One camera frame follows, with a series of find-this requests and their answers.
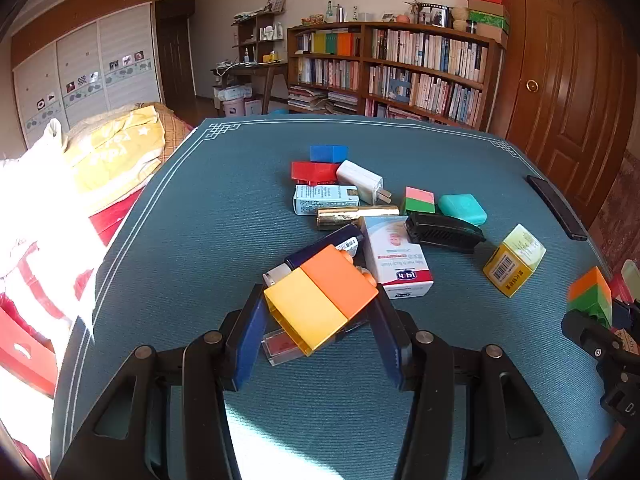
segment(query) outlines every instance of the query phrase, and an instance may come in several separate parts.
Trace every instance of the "yellow and white medicine box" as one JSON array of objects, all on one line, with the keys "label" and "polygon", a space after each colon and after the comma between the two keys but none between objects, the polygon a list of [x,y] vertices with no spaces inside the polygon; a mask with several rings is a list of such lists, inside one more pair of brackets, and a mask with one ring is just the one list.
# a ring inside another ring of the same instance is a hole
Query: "yellow and white medicine box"
[{"label": "yellow and white medicine box", "polygon": [[482,271],[510,298],[538,268],[545,253],[544,245],[518,224],[498,246]]}]

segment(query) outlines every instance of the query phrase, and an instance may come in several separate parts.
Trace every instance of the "orange and green block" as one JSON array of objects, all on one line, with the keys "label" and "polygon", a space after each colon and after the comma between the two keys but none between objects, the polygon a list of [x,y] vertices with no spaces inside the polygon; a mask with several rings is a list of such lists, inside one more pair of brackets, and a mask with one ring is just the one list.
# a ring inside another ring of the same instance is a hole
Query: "orange and green block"
[{"label": "orange and green block", "polygon": [[401,214],[409,214],[411,211],[435,213],[436,205],[433,193],[415,187],[407,187],[404,191],[404,202],[402,202]]},{"label": "orange and green block", "polygon": [[567,309],[585,312],[611,328],[611,290],[598,267],[569,286]]},{"label": "orange and green block", "polygon": [[264,291],[271,315],[307,356],[377,294],[351,257],[332,245]]}]

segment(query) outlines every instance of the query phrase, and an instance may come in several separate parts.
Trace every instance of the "desk leg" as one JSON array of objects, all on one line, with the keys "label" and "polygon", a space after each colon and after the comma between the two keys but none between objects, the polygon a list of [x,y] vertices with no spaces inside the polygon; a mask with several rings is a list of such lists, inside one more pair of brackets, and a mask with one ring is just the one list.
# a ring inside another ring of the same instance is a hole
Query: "desk leg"
[{"label": "desk leg", "polygon": [[275,68],[270,66],[267,68],[267,77],[264,80],[264,92],[262,96],[262,115],[269,112],[269,101],[271,100],[271,87],[273,86],[273,73]]}]

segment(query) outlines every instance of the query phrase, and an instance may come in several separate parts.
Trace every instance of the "light blue box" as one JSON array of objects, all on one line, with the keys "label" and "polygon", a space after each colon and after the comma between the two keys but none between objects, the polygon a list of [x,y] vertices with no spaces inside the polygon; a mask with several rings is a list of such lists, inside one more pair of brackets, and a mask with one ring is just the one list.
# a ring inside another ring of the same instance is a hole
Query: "light blue box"
[{"label": "light blue box", "polygon": [[442,214],[460,218],[475,226],[486,222],[486,212],[472,194],[443,195],[438,200]]},{"label": "light blue box", "polygon": [[314,144],[309,147],[311,162],[344,162],[347,160],[347,147],[341,144]]}]

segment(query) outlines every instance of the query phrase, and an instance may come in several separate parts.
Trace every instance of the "wooden door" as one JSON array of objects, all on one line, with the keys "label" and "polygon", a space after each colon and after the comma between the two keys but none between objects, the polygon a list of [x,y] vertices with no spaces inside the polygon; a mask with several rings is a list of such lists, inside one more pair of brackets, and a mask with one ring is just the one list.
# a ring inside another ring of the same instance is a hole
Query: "wooden door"
[{"label": "wooden door", "polygon": [[164,98],[169,108],[193,100],[193,75],[187,16],[158,20],[158,56]]},{"label": "wooden door", "polygon": [[603,0],[509,1],[516,16],[524,14],[524,23],[513,24],[516,41],[510,41],[505,85],[498,93],[498,115],[504,116],[509,100],[513,112],[510,121],[497,121],[508,124],[507,139],[536,163],[589,227],[625,151],[636,55]]}]

